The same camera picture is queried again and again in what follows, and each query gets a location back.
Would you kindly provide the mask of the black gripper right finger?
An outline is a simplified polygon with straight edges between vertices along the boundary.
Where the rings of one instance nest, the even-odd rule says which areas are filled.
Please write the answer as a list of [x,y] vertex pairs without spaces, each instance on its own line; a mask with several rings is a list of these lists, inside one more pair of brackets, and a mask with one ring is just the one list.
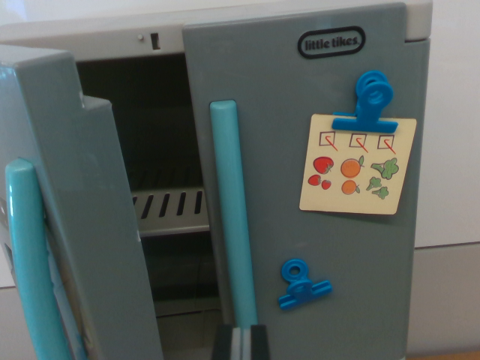
[[265,325],[252,325],[242,333],[241,358],[243,360],[270,360],[269,338]]

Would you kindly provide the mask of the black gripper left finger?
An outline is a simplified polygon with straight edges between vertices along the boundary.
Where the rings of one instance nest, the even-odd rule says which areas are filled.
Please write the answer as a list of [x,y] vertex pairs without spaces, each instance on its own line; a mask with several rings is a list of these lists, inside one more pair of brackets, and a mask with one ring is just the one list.
[[241,360],[242,330],[232,325],[217,327],[211,360]]

